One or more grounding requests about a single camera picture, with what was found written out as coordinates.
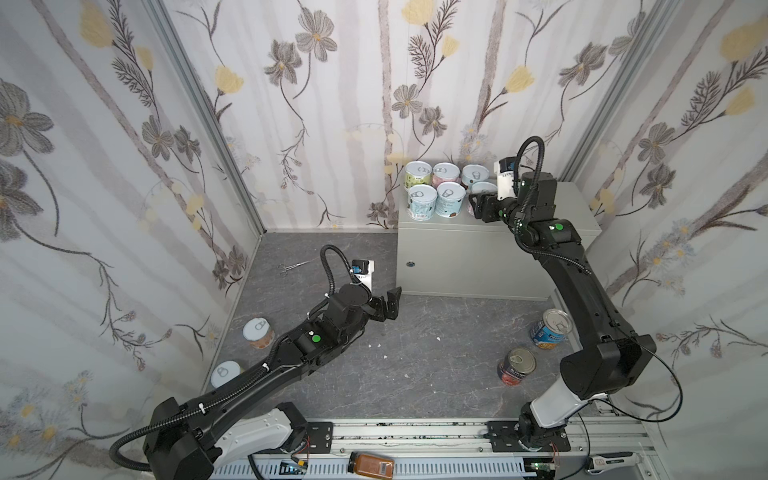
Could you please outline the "pink label can back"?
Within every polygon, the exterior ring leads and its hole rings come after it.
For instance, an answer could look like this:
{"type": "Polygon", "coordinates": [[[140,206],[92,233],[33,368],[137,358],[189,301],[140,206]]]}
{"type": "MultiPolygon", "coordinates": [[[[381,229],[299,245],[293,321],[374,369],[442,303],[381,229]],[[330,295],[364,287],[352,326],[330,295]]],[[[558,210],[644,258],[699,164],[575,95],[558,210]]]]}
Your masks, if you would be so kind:
{"type": "Polygon", "coordinates": [[[492,182],[477,182],[468,191],[468,211],[475,219],[482,219],[487,207],[497,201],[498,188],[492,182]]]}

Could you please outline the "pink label can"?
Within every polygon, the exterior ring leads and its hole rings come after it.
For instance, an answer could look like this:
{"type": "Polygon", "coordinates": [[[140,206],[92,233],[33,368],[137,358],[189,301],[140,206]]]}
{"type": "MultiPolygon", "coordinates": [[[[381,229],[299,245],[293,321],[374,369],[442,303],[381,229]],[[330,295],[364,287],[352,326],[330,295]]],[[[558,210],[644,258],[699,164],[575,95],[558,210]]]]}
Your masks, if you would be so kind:
{"type": "Polygon", "coordinates": [[[497,201],[498,188],[492,182],[477,182],[468,191],[468,211],[475,219],[482,219],[487,207],[497,201]]]}
{"type": "Polygon", "coordinates": [[[456,182],[461,175],[460,168],[450,162],[441,162],[432,168],[431,184],[437,188],[445,182],[456,182]]]}

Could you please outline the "teal can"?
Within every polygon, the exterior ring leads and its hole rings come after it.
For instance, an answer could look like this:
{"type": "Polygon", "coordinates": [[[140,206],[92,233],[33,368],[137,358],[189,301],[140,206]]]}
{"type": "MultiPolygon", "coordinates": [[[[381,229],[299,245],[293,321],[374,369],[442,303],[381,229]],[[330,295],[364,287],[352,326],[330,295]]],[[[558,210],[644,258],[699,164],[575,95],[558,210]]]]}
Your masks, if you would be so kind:
{"type": "Polygon", "coordinates": [[[408,190],[407,210],[411,219],[428,221],[435,212],[437,191],[431,185],[417,184],[408,190]]]}
{"type": "Polygon", "coordinates": [[[490,171],[480,164],[467,164],[461,171],[461,184],[465,188],[470,188],[472,185],[486,181],[490,176],[490,171]]]}
{"type": "Polygon", "coordinates": [[[465,188],[456,182],[442,182],[438,185],[435,213],[443,218],[454,218],[460,211],[466,196],[465,188]]]}

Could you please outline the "pink label can front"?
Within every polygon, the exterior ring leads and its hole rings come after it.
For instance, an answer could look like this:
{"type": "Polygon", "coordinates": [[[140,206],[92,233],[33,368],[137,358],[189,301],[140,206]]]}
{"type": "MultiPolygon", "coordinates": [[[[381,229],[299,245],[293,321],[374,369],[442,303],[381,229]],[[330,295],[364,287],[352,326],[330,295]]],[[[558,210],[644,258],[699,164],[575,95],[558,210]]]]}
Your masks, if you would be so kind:
{"type": "Polygon", "coordinates": [[[456,182],[461,175],[460,168],[450,162],[441,162],[432,168],[431,184],[437,188],[445,182],[456,182]]]}

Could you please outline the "green label can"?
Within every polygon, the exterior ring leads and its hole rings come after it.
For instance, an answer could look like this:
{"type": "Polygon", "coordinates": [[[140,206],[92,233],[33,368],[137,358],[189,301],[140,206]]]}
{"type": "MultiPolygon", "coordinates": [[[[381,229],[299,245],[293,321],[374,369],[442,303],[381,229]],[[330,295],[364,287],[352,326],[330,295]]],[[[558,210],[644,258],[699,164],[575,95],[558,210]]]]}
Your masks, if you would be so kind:
{"type": "Polygon", "coordinates": [[[405,166],[405,189],[410,190],[416,185],[430,185],[432,182],[432,166],[421,160],[414,160],[405,166]]]}

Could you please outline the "blue label can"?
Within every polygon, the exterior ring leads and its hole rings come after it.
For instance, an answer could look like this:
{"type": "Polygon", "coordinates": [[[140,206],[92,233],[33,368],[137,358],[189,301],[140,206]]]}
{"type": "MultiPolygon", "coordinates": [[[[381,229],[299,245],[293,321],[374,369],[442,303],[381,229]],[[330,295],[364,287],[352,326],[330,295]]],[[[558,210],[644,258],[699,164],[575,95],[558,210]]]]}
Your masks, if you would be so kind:
{"type": "Polygon", "coordinates": [[[533,344],[540,349],[554,349],[572,331],[573,323],[568,313],[560,309],[548,309],[530,328],[533,344]]]}

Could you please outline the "red dark label can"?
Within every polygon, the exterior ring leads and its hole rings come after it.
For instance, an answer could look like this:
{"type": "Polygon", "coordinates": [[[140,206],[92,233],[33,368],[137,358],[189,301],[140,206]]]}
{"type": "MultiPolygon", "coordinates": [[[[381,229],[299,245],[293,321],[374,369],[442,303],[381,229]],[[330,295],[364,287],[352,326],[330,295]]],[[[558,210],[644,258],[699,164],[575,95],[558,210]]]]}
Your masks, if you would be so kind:
{"type": "Polygon", "coordinates": [[[515,348],[506,353],[497,365],[499,379],[508,386],[519,385],[536,369],[537,362],[531,351],[515,348]]]}

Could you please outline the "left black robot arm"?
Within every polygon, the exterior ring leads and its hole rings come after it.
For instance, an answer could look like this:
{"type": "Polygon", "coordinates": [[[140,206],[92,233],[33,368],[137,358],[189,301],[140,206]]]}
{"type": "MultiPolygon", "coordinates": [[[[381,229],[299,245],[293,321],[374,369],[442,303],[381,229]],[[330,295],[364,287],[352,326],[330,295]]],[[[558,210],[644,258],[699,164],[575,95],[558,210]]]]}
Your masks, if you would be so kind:
{"type": "Polygon", "coordinates": [[[342,263],[349,281],[338,286],[328,252],[342,251],[332,244],[320,250],[328,279],[325,296],[299,325],[274,341],[263,360],[204,395],[184,403],[168,398],[154,409],[149,425],[111,445],[110,459],[157,479],[208,479],[216,469],[249,454],[307,446],[307,421],[292,403],[260,417],[251,412],[344,353],[368,322],[396,319],[402,296],[399,287],[374,295],[347,259],[342,263]]]}

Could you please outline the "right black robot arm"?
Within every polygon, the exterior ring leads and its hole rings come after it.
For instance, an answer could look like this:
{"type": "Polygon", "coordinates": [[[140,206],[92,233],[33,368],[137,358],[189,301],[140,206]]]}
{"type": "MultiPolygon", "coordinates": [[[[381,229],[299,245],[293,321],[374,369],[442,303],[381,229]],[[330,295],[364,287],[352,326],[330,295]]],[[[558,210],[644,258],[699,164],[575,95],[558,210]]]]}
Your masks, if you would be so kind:
{"type": "Polygon", "coordinates": [[[515,156],[501,162],[502,172],[512,176],[513,194],[469,197],[476,218],[503,222],[517,246],[547,272],[581,344],[561,359],[557,380],[520,411],[515,435],[528,451],[561,439],[573,415],[633,385],[657,356],[654,339],[634,330],[597,279],[576,228],[556,218],[557,181],[542,171],[544,157],[544,140],[527,138],[515,156]]]}

